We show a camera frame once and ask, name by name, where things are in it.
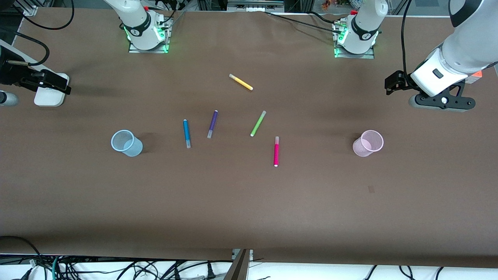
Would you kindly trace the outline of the translucent pink plastic cup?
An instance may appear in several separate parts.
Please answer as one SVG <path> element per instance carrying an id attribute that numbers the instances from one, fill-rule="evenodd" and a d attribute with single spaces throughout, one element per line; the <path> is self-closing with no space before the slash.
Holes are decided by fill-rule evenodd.
<path id="1" fill-rule="evenodd" d="M 360 157 L 367 157 L 384 147 L 383 136 L 375 130 L 367 130 L 352 144 L 353 151 Z"/>

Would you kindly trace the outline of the translucent blue plastic cup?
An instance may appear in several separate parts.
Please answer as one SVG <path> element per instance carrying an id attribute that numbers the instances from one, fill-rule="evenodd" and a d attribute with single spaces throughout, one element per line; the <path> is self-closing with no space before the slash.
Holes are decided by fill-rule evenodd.
<path id="1" fill-rule="evenodd" d="M 111 138 L 111 147 L 129 157 L 138 156 L 143 150 L 143 143 L 131 131 L 120 130 Z"/>

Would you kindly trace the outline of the green marker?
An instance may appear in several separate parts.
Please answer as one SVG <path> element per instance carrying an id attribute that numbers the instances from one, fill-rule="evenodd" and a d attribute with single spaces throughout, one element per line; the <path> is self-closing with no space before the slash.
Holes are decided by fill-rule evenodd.
<path id="1" fill-rule="evenodd" d="M 254 137 L 256 135 L 256 133 L 258 131 L 258 128 L 260 127 L 261 123 L 263 122 L 263 119 L 264 119 L 266 113 L 267 112 L 265 110 L 262 111 L 262 113 L 260 114 L 258 120 L 256 121 L 255 126 L 251 130 L 250 137 Z"/>

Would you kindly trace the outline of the yellow marker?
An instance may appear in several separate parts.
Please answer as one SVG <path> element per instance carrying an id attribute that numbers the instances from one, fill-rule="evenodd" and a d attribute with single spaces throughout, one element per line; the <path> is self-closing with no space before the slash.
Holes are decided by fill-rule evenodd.
<path id="1" fill-rule="evenodd" d="M 242 79 L 236 77 L 233 74 L 229 74 L 229 78 L 231 78 L 233 81 L 237 82 L 239 85 L 242 85 L 242 87 L 246 88 L 249 91 L 253 91 L 254 90 L 254 88 L 251 85 L 249 85 L 248 83 L 242 81 Z"/>

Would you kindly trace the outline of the purple marker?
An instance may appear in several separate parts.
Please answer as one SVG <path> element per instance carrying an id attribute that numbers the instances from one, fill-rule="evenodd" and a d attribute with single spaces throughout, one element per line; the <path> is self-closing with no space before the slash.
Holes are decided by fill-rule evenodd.
<path id="1" fill-rule="evenodd" d="M 208 134 L 207 134 L 207 138 L 208 139 L 212 138 L 212 134 L 213 134 L 213 131 L 214 131 L 214 127 L 216 125 L 217 117 L 218 117 L 218 110 L 214 110 L 214 113 L 213 113 L 211 121 L 210 121 L 210 126 L 209 126 L 209 129 L 208 129 Z"/>

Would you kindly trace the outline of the brown table cover sheet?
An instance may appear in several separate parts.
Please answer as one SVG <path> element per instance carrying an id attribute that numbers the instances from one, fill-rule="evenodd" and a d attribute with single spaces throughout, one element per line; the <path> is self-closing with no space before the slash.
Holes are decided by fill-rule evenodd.
<path id="1" fill-rule="evenodd" d="M 23 23 L 72 92 L 46 108 L 3 88 L 19 104 L 0 107 L 0 235 L 43 254 L 498 267 L 498 75 L 466 85 L 465 113 L 386 96 L 400 23 L 384 20 L 374 59 L 261 12 L 187 12 L 167 54 L 128 53 L 113 10 Z M 111 147 L 123 129 L 138 156 Z M 360 157 L 367 130 L 384 147 Z"/>

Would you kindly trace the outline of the dark wooden beam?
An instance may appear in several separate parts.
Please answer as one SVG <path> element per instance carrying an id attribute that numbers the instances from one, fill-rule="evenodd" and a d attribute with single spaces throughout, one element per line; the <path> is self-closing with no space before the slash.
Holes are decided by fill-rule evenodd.
<path id="1" fill-rule="evenodd" d="M 249 264 L 249 249 L 242 249 L 223 280 L 247 280 Z"/>

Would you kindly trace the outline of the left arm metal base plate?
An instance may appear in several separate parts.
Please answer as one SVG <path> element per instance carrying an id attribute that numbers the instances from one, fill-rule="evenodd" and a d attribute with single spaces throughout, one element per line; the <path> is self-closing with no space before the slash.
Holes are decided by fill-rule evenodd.
<path id="1" fill-rule="evenodd" d="M 375 44 L 375 38 L 378 36 L 377 31 L 368 40 L 361 40 L 356 33 L 349 30 L 346 18 L 334 21 L 331 26 L 334 31 L 339 32 L 333 35 L 334 56 L 336 58 L 375 58 L 373 45 Z"/>

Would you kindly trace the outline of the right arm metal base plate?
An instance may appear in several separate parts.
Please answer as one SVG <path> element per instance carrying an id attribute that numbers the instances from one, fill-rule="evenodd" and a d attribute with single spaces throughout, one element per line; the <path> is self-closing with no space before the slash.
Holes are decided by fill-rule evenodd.
<path id="1" fill-rule="evenodd" d="M 128 52 L 129 53 L 155 53 L 155 54 L 166 54 L 169 52 L 170 39 L 172 33 L 172 24 L 173 18 L 167 18 L 165 21 L 160 21 L 161 25 L 156 27 L 154 30 L 155 37 L 154 39 L 158 39 L 158 44 L 151 49 L 141 50 L 138 49 L 135 45 L 133 45 L 130 41 L 130 37 L 127 37 L 128 44 Z"/>

